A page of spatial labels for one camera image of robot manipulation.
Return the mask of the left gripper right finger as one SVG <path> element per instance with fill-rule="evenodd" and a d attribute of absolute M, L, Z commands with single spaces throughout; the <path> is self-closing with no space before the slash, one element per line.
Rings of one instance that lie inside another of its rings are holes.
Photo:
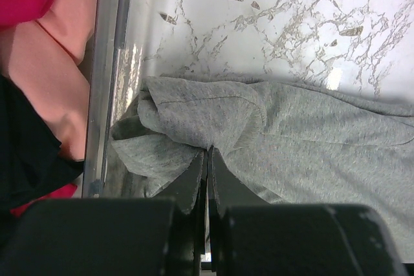
<path fill-rule="evenodd" d="M 247 275 L 255 264 L 247 255 L 258 249 L 262 225 L 254 219 L 269 206 L 227 167 L 215 147 L 207 155 L 212 270 L 217 275 Z"/>

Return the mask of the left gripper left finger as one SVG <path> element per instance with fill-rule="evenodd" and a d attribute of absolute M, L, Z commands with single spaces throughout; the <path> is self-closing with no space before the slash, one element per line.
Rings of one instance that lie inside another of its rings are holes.
<path fill-rule="evenodd" d="M 175 207 L 169 229 L 166 275 L 199 275 L 205 252 L 207 152 L 190 165 L 158 198 L 171 198 Z"/>

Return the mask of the grey t shirt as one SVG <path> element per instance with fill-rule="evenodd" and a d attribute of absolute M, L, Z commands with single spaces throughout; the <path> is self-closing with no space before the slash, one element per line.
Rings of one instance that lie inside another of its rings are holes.
<path fill-rule="evenodd" d="M 241 77 L 147 77 L 112 149 L 155 196 L 215 147 L 271 203 L 375 209 L 404 262 L 413 261 L 413 106 L 311 85 Z"/>

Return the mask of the clear plastic bin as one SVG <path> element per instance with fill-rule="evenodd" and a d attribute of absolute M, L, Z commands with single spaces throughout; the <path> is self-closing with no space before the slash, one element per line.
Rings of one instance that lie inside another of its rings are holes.
<path fill-rule="evenodd" d="M 114 88 L 120 55 L 127 43 L 132 2 L 133 0 L 97 0 L 82 198 L 98 198 L 104 190 Z"/>

